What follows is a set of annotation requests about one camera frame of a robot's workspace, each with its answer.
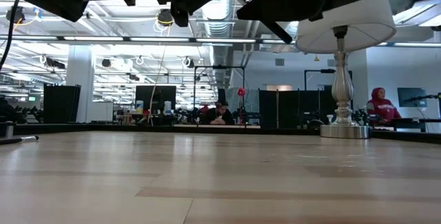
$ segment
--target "computer monitor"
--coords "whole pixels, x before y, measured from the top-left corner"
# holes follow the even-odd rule
[[[424,88],[398,88],[398,101],[401,108],[412,108],[412,107],[419,107],[419,108],[426,108],[427,107],[427,100],[417,100],[417,101],[410,101],[412,98],[416,98],[419,96],[426,96],[426,90]]]

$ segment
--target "man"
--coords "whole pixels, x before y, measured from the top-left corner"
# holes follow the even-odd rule
[[[219,101],[218,106],[206,111],[202,118],[202,124],[234,125],[233,115],[228,110],[228,103],[226,101]]]
[[[1,121],[13,121],[18,124],[26,123],[23,115],[17,113],[14,107],[3,98],[0,99],[0,119]]]
[[[389,123],[392,119],[401,119],[398,110],[392,102],[386,99],[386,91],[383,88],[372,90],[372,99],[367,102],[367,113],[377,114],[381,123]]]

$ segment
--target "ceiling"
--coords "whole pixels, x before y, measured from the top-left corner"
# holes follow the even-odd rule
[[[9,21],[6,12],[11,8],[14,0],[0,0],[0,34],[8,32]],[[391,7],[396,13],[394,19],[401,27],[398,28],[394,41],[425,41],[431,38],[430,28],[419,27],[441,14],[438,5],[409,8],[409,0],[390,0]],[[86,8],[85,14],[76,23],[56,17],[50,12],[22,1],[25,14],[24,26],[17,26],[14,34],[18,35],[49,35],[56,37],[207,37],[209,25],[227,26],[226,38],[255,38],[271,32],[259,22],[242,21],[236,15],[223,20],[210,20],[208,11],[197,10],[189,19],[189,25],[180,28],[176,25],[162,26],[157,21],[157,14],[170,8],[170,5],[160,6],[156,0],[137,0],[136,7],[127,7],[123,0],[93,1]],[[229,9],[232,13],[240,8],[237,1],[230,1]],[[288,28],[290,23],[281,23]],[[15,41],[12,44],[8,60],[3,71],[18,71],[20,73],[3,73],[0,85],[0,94],[27,94],[41,93],[43,83],[65,83],[66,71],[51,68],[47,65],[47,58],[54,59],[68,66],[69,42],[65,43],[33,43],[28,41]],[[130,103],[133,101],[135,83],[171,83],[181,86],[193,80],[194,69],[188,68],[187,63],[192,60],[195,65],[213,65],[212,48],[207,45],[124,45],[102,43],[91,45],[96,56],[95,91],[96,100],[115,101],[117,103]],[[109,59],[111,66],[105,68],[102,61]],[[258,63],[265,69],[265,63]],[[126,72],[138,75],[139,81],[129,79]],[[204,97],[199,97],[198,102],[212,101],[216,98],[216,81],[218,74],[207,70],[200,80],[200,85],[205,89],[198,90]],[[228,74],[221,75],[228,81]],[[119,85],[125,84],[129,90],[122,90]],[[192,103],[190,85],[179,92],[178,103],[185,105]]]

